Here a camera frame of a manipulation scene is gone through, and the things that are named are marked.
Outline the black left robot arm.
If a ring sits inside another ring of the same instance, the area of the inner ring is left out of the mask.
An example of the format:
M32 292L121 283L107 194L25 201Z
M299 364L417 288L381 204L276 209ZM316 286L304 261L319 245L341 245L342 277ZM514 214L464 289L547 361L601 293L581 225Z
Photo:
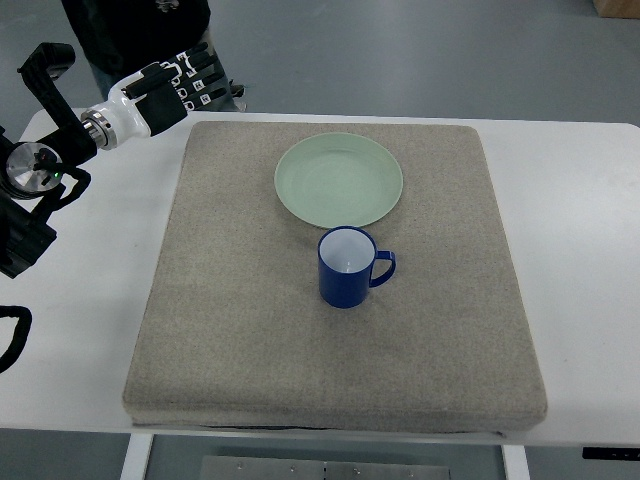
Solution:
M57 129L36 141L1 137L1 272L10 278L33 266L56 240L50 216L79 199L91 181L79 166L97 154L102 137L54 85L74 62L72 46L42 43L18 69Z

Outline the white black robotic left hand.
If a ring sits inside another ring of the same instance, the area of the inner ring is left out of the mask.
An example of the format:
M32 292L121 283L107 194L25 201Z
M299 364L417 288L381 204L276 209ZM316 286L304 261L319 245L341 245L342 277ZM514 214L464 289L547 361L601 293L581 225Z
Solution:
M193 111L235 109L224 68L203 42L118 81L107 99L81 115L99 149L165 132Z

